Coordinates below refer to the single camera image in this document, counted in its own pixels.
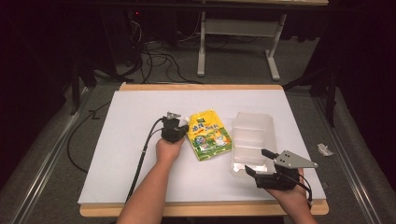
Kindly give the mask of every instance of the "white tabletop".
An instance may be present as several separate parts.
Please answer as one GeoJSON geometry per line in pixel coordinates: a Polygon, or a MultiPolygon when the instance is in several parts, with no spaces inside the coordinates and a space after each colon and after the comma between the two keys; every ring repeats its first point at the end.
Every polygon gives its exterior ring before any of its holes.
{"type": "MultiPolygon", "coordinates": [[[[270,114],[274,118],[276,148],[310,160],[283,90],[116,91],[100,135],[78,203],[124,203],[141,150],[153,123],[173,112],[189,117],[214,109],[232,135],[238,112],[270,114]]],[[[155,144],[148,144],[139,184],[155,162],[155,144]]],[[[304,169],[314,199],[326,199],[314,169],[304,169]]],[[[231,152],[198,161],[186,141],[170,174],[167,202],[239,202],[273,198],[257,189],[253,178],[232,175],[231,152]]]]}

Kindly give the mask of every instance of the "snack package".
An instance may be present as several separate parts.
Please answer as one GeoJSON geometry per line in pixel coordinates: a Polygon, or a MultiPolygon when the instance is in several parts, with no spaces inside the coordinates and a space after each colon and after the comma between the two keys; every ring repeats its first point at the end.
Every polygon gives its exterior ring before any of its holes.
{"type": "Polygon", "coordinates": [[[187,136],[198,161],[210,159],[232,148],[231,137],[213,109],[191,115],[187,136]]]}

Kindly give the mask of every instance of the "table edge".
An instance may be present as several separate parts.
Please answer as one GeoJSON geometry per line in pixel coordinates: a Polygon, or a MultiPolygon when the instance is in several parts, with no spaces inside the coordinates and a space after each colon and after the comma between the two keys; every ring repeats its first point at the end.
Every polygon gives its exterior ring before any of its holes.
{"type": "Polygon", "coordinates": [[[120,91],[208,91],[208,90],[283,90],[280,85],[235,85],[235,84],[126,84],[120,91]]]}
{"type": "Polygon", "coordinates": [[[326,7],[329,5],[328,0],[208,0],[207,2],[223,2],[223,3],[253,3],[253,4],[273,4],[273,5],[291,5],[291,6],[311,6],[311,7],[326,7]]]}
{"type": "MultiPolygon", "coordinates": [[[[313,200],[311,213],[324,216],[329,213],[326,199],[313,200]]],[[[84,217],[118,217],[124,203],[84,203],[79,212],[84,217]]],[[[164,217],[257,217],[286,216],[277,201],[260,202],[201,202],[166,203],[164,217]]]]}

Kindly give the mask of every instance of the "clear plastic container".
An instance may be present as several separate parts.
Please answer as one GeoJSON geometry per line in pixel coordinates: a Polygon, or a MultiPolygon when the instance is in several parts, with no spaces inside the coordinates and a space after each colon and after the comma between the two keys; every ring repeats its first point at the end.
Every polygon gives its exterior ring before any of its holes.
{"type": "Polygon", "coordinates": [[[233,174],[248,176],[245,165],[262,174],[272,174],[274,161],[262,155],[263,148],[276,153],[272,116],[239,112],[233,121],[233,174]]]}

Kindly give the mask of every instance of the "green packaging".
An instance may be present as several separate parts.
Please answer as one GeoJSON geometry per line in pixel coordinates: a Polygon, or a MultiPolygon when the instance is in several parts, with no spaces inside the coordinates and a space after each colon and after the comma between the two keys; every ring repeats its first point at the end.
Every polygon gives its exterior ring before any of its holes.
{"type": "Polygon", "coordinates": [[[187,136],[198,161],[210,159],[232,148],[231,137],[213,109],[191,115],[187,136]]]}

